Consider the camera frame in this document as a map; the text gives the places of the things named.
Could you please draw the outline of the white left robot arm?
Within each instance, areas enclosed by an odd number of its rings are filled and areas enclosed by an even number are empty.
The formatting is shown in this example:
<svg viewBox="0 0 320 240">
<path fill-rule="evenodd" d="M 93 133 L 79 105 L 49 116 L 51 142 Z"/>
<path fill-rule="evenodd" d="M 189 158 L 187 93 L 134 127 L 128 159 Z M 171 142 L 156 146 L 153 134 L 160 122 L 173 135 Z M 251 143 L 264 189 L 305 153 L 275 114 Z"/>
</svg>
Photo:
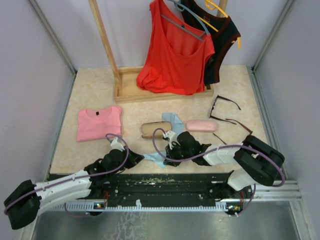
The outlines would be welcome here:
<svg viewBox="0 0 320 240">
<path fill-rule="evenodd" d="M 130 149 L 112 149 L 76 173 L 38 183 L 25 180 L 4 201 L 4 214 L 13 230 L 24 228 L 53 207 L 77 199 L 101 197 L 106 182 L 143 159 L 143 155 Z"/>
</svg>

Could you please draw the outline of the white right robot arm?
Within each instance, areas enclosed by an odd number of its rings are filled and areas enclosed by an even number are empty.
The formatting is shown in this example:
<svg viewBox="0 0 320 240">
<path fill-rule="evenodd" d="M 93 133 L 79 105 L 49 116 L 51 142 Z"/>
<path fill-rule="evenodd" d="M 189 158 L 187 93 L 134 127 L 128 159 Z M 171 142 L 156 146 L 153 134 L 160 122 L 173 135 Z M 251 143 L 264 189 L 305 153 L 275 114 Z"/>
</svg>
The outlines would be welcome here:
<svg viewBox="0 0 320 240">
<path fill-rule="evenodd" d="M 178 166 L 186 161 L 208 167 L 239 165 L 240 168 L 232 170 L 223 185 L 223 192 L 229 198 L 235 198 L 243 188 L 250 185 L 281 187 L 285 184 L 282 171 L 285 157 L 254 135 L 248 135 L 242 142 L 230 145 L 199 143 L 188 131 L 179 135 L 167 131 L 162 138 L 168 141 L 164 158 L 166 165 Z"/>
</svg>

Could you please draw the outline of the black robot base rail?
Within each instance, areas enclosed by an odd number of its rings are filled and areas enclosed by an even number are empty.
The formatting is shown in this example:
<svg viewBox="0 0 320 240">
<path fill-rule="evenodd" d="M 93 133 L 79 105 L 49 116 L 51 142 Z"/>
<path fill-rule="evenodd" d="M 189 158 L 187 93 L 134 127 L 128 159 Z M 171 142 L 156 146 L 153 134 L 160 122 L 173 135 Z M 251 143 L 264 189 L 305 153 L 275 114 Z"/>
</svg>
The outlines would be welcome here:
<svg viewBox="0 0 320 240">
<path fill-rule="evenodd" d="M 240 213 L 253 195 L 251 186 L 234 190 L 229 173 L 116 174 L 92 196 L 69 200 L 56 210 L 86 212 Z"/>
</svg>

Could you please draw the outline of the plaid brown glasses case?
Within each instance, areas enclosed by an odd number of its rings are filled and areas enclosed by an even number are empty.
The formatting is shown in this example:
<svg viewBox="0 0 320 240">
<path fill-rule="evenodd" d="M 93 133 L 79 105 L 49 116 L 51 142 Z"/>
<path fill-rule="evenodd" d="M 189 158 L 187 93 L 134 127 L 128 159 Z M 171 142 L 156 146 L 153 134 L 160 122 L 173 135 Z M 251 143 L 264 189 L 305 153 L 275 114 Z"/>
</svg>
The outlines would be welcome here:
<svg viewBox="0 0 320 240">
<path fill-rule="evenodd" d="M 172 124 L 169 121 L 157 121 L 147 122 L 141 125 L 141 137 L 144 139 L 162 138 L 163 132 L 159 129 L 163 129 L 165 132 L 172 130 Z"/>
</svg>

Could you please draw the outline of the small light blue cloth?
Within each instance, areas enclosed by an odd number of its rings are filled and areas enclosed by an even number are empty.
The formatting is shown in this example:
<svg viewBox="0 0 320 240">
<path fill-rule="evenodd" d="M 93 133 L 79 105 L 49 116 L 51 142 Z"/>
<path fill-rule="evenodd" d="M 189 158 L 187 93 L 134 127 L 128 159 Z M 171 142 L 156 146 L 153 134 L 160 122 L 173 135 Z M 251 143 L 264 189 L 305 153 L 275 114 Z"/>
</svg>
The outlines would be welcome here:
<svg viewBox="0 0 320 240">
<path fill-rule="evenodd" d="M 160 168 L 164 168 L 165 159 L 157 152 L 155 153 L 147 153 L 143 155 L 146 160 L 152 161 L 157 164 Z"/>
</svg>

